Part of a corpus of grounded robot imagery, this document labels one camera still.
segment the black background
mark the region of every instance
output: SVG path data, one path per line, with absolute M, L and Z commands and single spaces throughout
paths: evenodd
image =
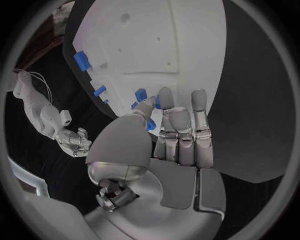
M 300 20 L 300 1 L 299 0 L 261 0 L 254 1 L 263 2 L 268 5 L 283 23 L 289 35 L 293 38 L 295 45 L 300 47 L 299 20 Z M 36 3 L 32 0 L 27 1 L 6 1 L 2 3 L 1 19 L 1 46 L 8 41 L 8 36 L 16 29 L 17 23 L 23 17 L 26 10 L 33 7 Z M 300 190 L 294 196 L 293 201 L 276 223 L 276 225 L 263 238 L 271 240 L 280 238 L 280 236 L 290 236 L 291 238 L 299 238 L 297 216 L 299 213 L 298 202 L 300 200 Z M 33 233 L 24 225 L 24 223 L 16 215 L 14 209 L 10 206 L 3 191 L 0 192 L 0 226 L 2 230 L 1 239 L 17 239 L 20 236 L 23 239 L 36 239 Z

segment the blue clip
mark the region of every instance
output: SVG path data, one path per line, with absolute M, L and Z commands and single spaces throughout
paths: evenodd
M 146 93 L 146 90 L 144 88 L 140 88 L 134 94 L 135 94 L 136 100 L 139 103 L 147 98 L 147 93 Z
M 103 93 L 106 90 L 106 87 L 102 85 L 99 87 L 96 91 L 94 91 L 94 96 L 98 97 L 101 93 Z
M 157 109 L 161 109 L 161 100 L 160 100 L 160 96 L 159 95 L 157 95 L 155 107 Z
M 134 109 L 137 105 L 138 105 L 138 103 L 135 101 L 135 102 L 131 105 L 131 109 Z
M 156 128 L 155 122 L 150 118 L 150 120 L 147 123 L 147 131 L 154 130 Z
M 84 51 L 77 52 L 74 55 L 74 59 L 82 72 L 84 72 L 85 70 L 91 67 L 88 57 L 84 53 Z

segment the cable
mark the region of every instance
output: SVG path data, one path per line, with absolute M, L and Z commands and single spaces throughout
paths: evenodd
M 45 86 L 46 86 L 46 89 L 47 89 L 48 100 L 50 101 L 51 104 L 53 103 L 53 97 L 52 97 L 51 89 L 50 89 L 49 85 L 47 84 L 47 82 L 46 82 L 46 80 L 45 80 L 45 78 L 42 74 L 40 74 L 38 72 L 35 72 L 35 71 L 26 71 L 26 70 L 23 70 L 23 69 L 20 69 L 20 68 L 15 68 L 13 71 L 17 72 L 17 73 L 19 73 L 19 72 L 28 73 L 32 77 L 34 77 L 34 78 L 40 80 L 42 83 L 44 83 Z

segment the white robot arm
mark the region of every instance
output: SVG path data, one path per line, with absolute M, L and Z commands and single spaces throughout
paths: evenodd
M 83 128 L 79 128 L 77 133 L 65 128 L 72 120 L 69 111 L 59 112 L 38 92 L 32 84 L 29 72 L 14 73 L 13 95 L 23 100 L 26 116 L 39 133 L 56 140 L 60 148 L 72 157 L 88 155 L 92 144 L 88 140 L 88 133 Z

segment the blue plastic part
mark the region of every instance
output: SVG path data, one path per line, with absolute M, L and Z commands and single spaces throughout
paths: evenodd
M 137 105 L 138 105 L 138 103 L 135 101 L 135 102 L 131 105 L 131 109 L 134 109 Z
M 154 130 L 156 128 L 155 122 L 150 118 L 147 124 L 147 131 Z
M 88 57 L 84 53 L 84 51 L 77 52 L 74 55 L 74 59 L 82 72 L 84 72 L 85 70 L 91 67 Z
M 140 88 L 134 94 L 135 94 L 136 100 L 139 103 L 147 98 L 147 93 L 146 93 L 146 90 L 144 88 Z
M 106 90 L 106 87 L 102 85 L 99 87 L 96 91 L 94 91 L 94 96 L 98 97 L 101 93 L 103 93 Z
M 161 109 L 161 100 L 160 100 L 160 96 L 159 95 L 157 95 L 155 107 L 157 109 Z

